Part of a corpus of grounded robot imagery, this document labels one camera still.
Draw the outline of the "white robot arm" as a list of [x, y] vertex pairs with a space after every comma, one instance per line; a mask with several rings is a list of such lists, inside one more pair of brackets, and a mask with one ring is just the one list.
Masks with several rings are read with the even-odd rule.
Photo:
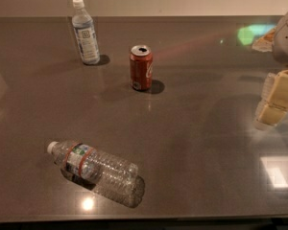
[[275, 127], [288, 112], [288, 12], [255, 45], [266, 46], [268, 42], [272, 44], [275, 61], [287, 70], [269, 73], [264, 81], [254, 118], [254, 126], [259, 130]]

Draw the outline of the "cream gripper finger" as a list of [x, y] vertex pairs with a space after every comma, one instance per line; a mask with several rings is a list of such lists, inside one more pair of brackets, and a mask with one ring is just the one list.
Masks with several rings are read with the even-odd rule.
[[264, 97], [264, 107], [288, 110], [288, 69], [277, 74], [269, 73], [265, 87], [268, 92]]
[[258, 124], [274, 127], [285, 117], [285, 115], [285, 110], [269, 106], [267, 102], [261, 101], [255, 111], [255, 121]]

